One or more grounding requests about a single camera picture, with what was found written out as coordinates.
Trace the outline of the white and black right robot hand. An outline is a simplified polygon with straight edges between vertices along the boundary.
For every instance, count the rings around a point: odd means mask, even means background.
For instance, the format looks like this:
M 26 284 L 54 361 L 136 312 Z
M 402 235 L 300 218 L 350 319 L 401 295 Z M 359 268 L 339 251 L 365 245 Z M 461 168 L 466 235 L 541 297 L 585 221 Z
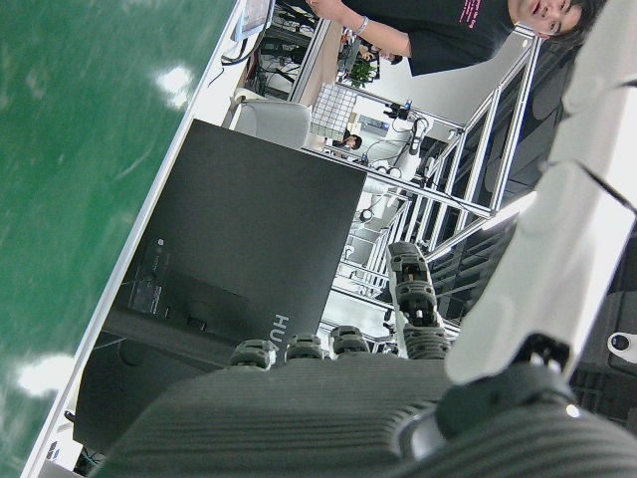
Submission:
M 632 477 L 635 437 L 568 379 L 636 220 L 636 5 L 575 61 L 532 205 L 448 354 L 348 352 L 171 387 L 100 477 Z

